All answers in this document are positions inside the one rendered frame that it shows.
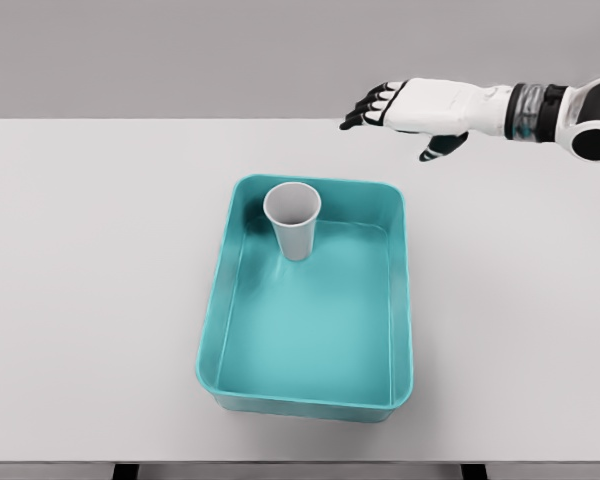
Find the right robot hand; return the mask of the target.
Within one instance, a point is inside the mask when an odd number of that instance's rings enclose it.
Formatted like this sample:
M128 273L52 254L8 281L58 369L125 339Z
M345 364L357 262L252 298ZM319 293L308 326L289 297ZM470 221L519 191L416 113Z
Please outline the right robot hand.
M374 126L428 135L429 143L419 155L420 161L428 162L451 154L468 139L466 111L477 93L476 86L458 81L387 81L359 100L339 128Z

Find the white paper cup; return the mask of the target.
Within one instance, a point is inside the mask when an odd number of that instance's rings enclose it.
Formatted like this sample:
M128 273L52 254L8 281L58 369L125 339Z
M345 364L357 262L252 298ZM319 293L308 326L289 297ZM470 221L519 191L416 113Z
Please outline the white paper cup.
M288 260L302 261L311 255L321 207L317 190L303 182L278 184L265 195L265 216L273 226L282 254Z

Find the teal plastic basket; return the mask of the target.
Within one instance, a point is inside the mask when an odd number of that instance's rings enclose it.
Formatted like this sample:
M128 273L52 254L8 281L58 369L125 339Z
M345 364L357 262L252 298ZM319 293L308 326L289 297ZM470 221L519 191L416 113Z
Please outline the teal plastic basket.
M393 185L314 178L311 255L281 253L266 194L240 179L229 202L196 359L225 409L374 423L414 387L406 205Z

